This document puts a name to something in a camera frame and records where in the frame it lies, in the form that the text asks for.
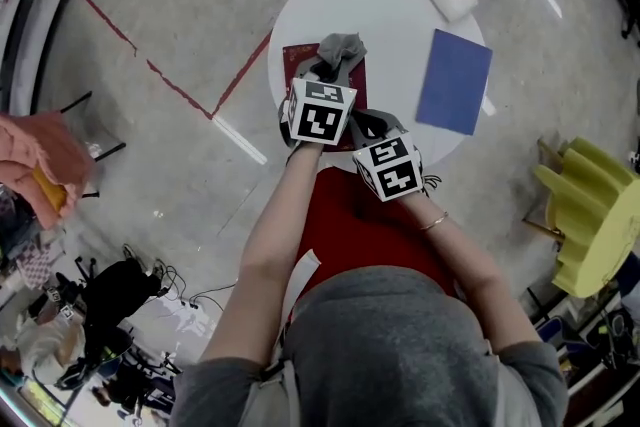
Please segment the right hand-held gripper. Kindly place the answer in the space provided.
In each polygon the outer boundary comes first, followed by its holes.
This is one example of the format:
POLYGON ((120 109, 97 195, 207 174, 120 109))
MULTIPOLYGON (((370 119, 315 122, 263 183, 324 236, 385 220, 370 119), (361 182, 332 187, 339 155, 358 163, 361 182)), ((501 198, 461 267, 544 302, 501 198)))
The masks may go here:
POLYGON ((351 112, 348 126, 356 172, 380 201, 424 192, 421 154, 396 116, 376 109, 357 109, 351 112))

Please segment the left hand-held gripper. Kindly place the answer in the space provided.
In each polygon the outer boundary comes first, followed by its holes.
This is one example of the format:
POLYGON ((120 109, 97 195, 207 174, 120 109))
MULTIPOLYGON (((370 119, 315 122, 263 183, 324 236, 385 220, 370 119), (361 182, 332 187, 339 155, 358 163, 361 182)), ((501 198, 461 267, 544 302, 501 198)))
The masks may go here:
POLYGON ((350 58, 343 57, 336 72, 331 63, 320 59, 309 69, 314 80, 292 79, 278 111, 279 128, 288 147, 300 143, 338 145, 356 99, 355 89, 340 85, 350 84, 351 72, 365 55, 362 51, 350 58))

